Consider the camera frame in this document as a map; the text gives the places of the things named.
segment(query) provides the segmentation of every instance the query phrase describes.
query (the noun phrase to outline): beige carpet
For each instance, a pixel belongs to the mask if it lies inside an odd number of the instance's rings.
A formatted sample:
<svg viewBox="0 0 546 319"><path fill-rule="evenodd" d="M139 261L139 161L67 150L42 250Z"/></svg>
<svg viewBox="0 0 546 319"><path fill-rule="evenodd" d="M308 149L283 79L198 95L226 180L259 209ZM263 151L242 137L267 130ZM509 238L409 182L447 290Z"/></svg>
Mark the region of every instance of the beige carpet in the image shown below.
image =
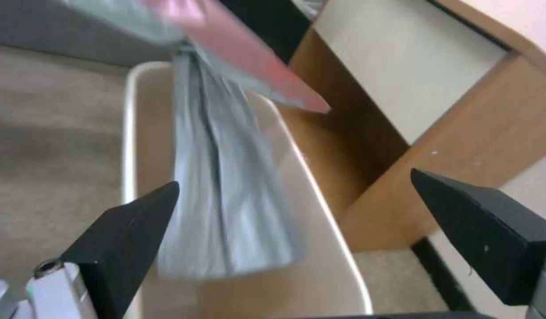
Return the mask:
<svg viewBox="0 0 546 319"><path fill-rule="evenodd" d="M0 47L0 277L21 295L119 204L126 69ZM442 311L413 253L357 254L377 313Z"/></svg>

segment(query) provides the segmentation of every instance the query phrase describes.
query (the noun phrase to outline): pink cloth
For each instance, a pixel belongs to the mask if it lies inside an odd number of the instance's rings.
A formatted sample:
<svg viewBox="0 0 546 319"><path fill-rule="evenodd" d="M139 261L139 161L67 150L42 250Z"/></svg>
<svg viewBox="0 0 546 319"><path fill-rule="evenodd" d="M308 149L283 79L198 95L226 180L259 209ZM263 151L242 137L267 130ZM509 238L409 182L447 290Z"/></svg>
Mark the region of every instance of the pink cloth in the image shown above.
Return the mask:
<svg viewBox="0 0 546 319"><path fill-rule="evenodd" d="M301 101L304 109L330 111L318 93L217 0L143 1L223 62L252 74L287 99Z"/></svg>

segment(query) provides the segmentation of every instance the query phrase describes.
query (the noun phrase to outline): wooden desk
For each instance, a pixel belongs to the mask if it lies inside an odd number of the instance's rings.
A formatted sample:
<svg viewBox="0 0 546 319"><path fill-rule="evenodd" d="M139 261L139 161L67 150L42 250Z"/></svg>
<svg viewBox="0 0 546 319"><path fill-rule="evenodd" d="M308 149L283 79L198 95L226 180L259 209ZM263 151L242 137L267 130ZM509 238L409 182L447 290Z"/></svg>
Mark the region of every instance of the wooden desk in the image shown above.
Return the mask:
<svg viewBox="0 0 546 319"><path fill-rule="evenodd" d="M546 154L546 0L437 3L333 0L292 61L334 108L284 115L352 250L436 229L412 167L498 187Z"/></svg>

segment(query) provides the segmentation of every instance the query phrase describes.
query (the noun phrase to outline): white tray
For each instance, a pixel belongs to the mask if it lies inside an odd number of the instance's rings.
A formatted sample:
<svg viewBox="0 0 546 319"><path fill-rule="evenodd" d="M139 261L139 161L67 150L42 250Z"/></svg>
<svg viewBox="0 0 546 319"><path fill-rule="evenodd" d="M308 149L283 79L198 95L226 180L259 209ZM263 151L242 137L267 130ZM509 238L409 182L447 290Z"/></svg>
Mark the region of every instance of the white tray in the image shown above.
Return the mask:
<svg viewBox="0 0 546 319"><path fill-rule="evenodd" d="M273 147L295 219L303 226L306 257L281 270L200 285L165 281L152 271L129 308L128 318L149 319L154 314L184 318L186 313L209 311L269 318L372 313L368 291L350 250L276 106L249 95L259 127ZM172 150L170 64L143 63L131 70L127 79L123 202L170 180Z"/></svg>

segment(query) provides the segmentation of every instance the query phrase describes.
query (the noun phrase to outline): white drawer front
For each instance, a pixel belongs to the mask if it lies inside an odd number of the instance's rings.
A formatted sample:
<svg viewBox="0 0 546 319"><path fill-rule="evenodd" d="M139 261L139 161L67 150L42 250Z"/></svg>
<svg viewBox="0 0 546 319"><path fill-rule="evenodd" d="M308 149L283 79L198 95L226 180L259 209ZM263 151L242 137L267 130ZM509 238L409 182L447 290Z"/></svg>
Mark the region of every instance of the white drawer front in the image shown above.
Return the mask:
<svg viewBox="0 0 546 319"><path fill-rule="evenodd" d="M506 54L424 0L331 0L315 27L409 144Z"/></svg>

